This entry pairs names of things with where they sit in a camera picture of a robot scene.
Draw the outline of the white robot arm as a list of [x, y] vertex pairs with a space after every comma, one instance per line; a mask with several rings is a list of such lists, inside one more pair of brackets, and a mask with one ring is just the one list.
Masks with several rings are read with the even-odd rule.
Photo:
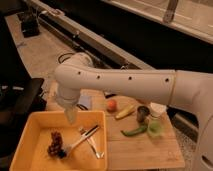
[[213, 171], [213, 74], [183, 70], [99, 69], [76, 53], [54, 72], [56, 101], [75, 106], [82, 89], [96, 89], [192, 113], [198, 120], [198, 141], [192, 171]]

